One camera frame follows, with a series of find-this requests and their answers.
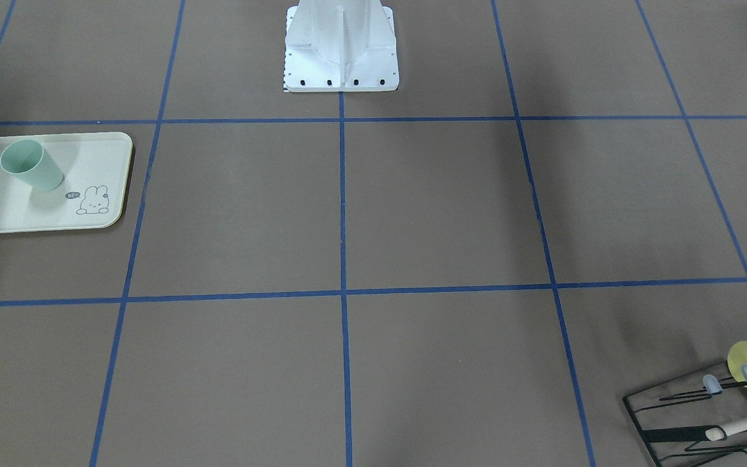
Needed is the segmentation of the mint green cup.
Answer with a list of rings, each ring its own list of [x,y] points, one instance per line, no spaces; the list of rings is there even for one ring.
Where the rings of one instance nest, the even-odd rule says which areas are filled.
[[[21,139],[6,146],[0,168],[35,190],[54,190],[65,180],[62,169],[35,139]]]

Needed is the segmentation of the cream rabbit tray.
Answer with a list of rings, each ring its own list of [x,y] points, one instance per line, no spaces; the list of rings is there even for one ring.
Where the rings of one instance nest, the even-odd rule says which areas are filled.
[[[0,168],[0,234],[98,230],[121,218],[134,144],[119,131],[35,135],[64,174],[36,190]],[[0,157],[17,136],[0,137]]]

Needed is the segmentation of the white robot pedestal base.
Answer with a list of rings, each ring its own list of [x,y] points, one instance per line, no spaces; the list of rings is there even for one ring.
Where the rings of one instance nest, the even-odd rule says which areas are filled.
[[[394,12],[379,1],[300,1],[285,14],[283,89],[396,91]]]

